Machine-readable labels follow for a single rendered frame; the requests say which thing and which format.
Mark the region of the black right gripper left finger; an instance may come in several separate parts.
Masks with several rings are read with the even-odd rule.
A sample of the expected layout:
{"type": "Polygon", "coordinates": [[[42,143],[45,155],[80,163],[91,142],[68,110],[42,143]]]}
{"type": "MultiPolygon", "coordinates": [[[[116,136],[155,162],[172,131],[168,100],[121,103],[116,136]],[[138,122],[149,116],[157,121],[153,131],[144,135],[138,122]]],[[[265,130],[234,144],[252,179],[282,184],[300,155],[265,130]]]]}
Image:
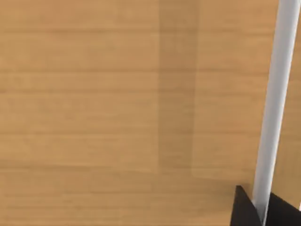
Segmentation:
{"type": "Polygon", "coordinates": [[[236,186],[230,226],[261,226],[257,211],[242,186],[236,186]]]}

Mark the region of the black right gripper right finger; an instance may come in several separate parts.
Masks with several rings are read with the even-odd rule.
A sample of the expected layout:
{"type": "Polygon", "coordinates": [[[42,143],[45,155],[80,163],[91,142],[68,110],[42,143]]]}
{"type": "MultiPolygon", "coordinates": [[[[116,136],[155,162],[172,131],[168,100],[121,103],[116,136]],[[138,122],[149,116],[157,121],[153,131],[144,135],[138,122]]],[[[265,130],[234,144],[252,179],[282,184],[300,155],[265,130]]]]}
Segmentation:
{"type": "Polygon", "coordinates": [[[301,226],[301,211],[271,193],[266,226],[301,226]]]}

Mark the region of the long metal handle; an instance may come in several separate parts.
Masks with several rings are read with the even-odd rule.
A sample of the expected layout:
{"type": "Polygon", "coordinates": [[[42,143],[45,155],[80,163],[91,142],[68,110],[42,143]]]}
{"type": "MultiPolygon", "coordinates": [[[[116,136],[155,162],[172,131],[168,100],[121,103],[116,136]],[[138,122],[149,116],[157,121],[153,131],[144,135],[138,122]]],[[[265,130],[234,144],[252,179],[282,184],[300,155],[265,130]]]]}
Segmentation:
{"type": "Polygon", "coordinates": [[[266,226],[301,0],[279,0],[270,59],[252,203],[266,226]]]}

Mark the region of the wooden door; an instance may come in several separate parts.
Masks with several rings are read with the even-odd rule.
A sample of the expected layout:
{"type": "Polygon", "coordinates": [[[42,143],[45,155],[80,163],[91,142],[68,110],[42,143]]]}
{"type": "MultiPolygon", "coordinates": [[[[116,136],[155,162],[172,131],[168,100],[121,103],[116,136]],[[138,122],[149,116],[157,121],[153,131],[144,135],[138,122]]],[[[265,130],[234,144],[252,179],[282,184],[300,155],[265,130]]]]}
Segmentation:
{"type": "Polygon", "coordinates": [[[0,226],[228,226],[277,8],[0,0],[0,226]]]}

